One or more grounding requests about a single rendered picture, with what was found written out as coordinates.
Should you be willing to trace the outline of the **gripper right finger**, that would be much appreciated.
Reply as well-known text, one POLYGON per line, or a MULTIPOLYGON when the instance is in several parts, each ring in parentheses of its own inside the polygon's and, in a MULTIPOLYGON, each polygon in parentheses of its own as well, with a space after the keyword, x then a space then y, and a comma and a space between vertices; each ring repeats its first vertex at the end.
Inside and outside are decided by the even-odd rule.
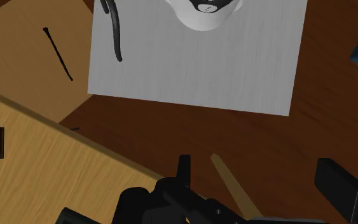
POLYGON ((358 224, 358 179, 331 158, 319 158, 314 184, 349 224, 358 224))

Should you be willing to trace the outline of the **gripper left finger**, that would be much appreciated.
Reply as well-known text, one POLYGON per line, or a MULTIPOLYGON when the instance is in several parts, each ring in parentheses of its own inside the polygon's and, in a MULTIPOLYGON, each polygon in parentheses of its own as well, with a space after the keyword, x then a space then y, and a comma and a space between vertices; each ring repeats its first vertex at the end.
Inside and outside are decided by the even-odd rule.
POLYGON ((122 191, 111 224, 248 224, 216 199, 192 191, 190 179, 191 156, 181 155, 176 175, 159 179, 152 192, 122 191))

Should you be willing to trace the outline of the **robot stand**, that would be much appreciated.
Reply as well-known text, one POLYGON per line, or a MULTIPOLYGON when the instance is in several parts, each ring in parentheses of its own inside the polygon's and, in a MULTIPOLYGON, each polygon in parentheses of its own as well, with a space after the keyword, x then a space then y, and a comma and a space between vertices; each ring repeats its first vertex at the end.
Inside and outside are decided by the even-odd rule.
POLYGON ((244 0, 218 28, 194 31, 165 0, 94 1, 88 92, 287 116, 307 0, 244 0))

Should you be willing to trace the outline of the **black flat object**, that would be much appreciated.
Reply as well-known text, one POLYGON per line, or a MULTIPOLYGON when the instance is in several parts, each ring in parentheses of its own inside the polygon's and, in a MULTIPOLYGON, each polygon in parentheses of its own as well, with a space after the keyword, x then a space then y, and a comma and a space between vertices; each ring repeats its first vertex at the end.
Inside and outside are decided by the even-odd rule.
POLYGON ((55 224, 101 224, 87 216, 84 216, 68 207, 63 208, 55 224))

